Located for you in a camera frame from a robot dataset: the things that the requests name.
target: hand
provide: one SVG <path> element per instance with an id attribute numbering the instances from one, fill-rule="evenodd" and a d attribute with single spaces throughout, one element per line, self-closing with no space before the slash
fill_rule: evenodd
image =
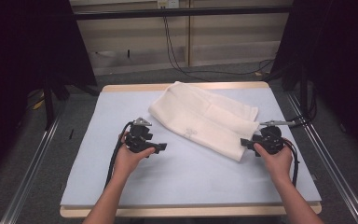
<path id="1" fill-rule="evenodd" d="M 123 145 L 118 150 L 113 175 L 120 175 L 124 178 L 127 178 L 138 166 L 139 161 L 145 157 L 150 156 L 155 151 L 155 149 L 150 147 L 139 153 L 133 153 L 127 148 L 127 145 L 124 144 L 124 136 L 121 137 L 121 142 Z"/>
<path id="2" fill-rule="evenodd" d="M 279 180 L 290 182 L 289 172 L 292 164 L 292 151 L 289 147 L 284 146 L 278 153 L 269 155 L 260 144 L 256 143 L 255 150 L 264 159 L 266 168 L 274 183 Z"/>

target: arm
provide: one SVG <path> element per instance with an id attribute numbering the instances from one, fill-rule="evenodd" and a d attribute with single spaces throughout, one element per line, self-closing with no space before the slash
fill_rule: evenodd
<path id="1" fill-rule="evenodd" d="M 259 144 L 255 144 L 255 150 L 266 163 L 267 170 L 281 196 L 290 223 L 323 223 L 290 180 L 291 150 L 284 147 L 277 154 L 269 155 Z"/>
<path id="2" fill-rule="evenodd" d="M 111 180 L 83 223 L 112 224 L 115 222 L 120 195 L 128 177 L 135 170 L 139 161 L 151 155 L 154 151 L 155 149 L 151 147 L 142 152 L 133 153 L 123 144 L 118 150 Z"/>

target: gray carpet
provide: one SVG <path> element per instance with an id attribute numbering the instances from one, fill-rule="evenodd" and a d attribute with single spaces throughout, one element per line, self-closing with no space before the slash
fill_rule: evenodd
<path id="1" fill-rule="evenodd" d="M 257 68 L 258 63 L 248 63 L 205 66 L 197 69 L 244 73 Z M 255 81 L 261 78 L 255 75 L 238 76 L 216 73 L 191 73 L 190 75 L 209 81 Z M 101 76 L 97 79 L 98 90 L 107 84 L 172 83 L 175 80 L 183 82 L 202 81 L 187 77 L 173 69 Z M 285 117 L 287 119 L 294 117 L 294 110 L 289 104 L 286 93 L 281 88 L 280 80 L 271 81 L 269 85 Z M 61 217 L 59 204 L 67 176 L 87 130 L 97 98 L 73 88 L 69 88 L 69 90 L 72 95 L 66 103 L 63 117 L 38 170 L 17 223 L 80 223 L 82 221 L 81 219 Z M 30 98 L 29 101 L 34 102 L 35 98 Z M 321 98 L 318 100 L 318 115 L 312 124 L 358 196 L 358 144 L 356 140 L 340 130 L 339 120 Z M 11 150 L 1 162 L 0 220 L 28 168 L 35 149 L 38 147 L 45 125 L 43 107 L 38 110 L 28 110 L 18 129 L 16 141 L 13 142 Z M 342 200 L 330 175 L 326 172 L 306 132 L 299 127 L 293 129 L 292 133 L 310 172 L 317 177 L 315 184 L 323 198 L 323 211 L 320 217 L 325 223 L 355 223 L 351 211 Z M 177 218 L 147 219 L 145 223 L 273 223 L 279 222 L 279 219 L 279 217 Z M 118 223 L 129 223 L 130 221 L 135 223 L 139 220 L 122 218 Z"/>

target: forearm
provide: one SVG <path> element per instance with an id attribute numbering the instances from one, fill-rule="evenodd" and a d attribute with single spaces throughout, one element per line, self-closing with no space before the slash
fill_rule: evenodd
<path id="1" fill-rule="evenodd" d="M 290 223 L 323 223 L 289 180 L 274 180 Z"/>
<path id="2" fill-rule="evenodd" d="M 113 174 L 100 199 L 83 223 L 114 223 L 118 202 L 126 181 L 127 176 Z"/>

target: white cloth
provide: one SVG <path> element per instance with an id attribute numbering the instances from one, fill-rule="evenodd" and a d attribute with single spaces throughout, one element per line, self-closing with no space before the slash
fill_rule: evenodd
<path id="1" fill-rule="evenodd" d="M 150 114 L 174 133 L 209 147 L 235 161 L 258 127 L 257 107 L 175 82 L 149 107 Z"/>

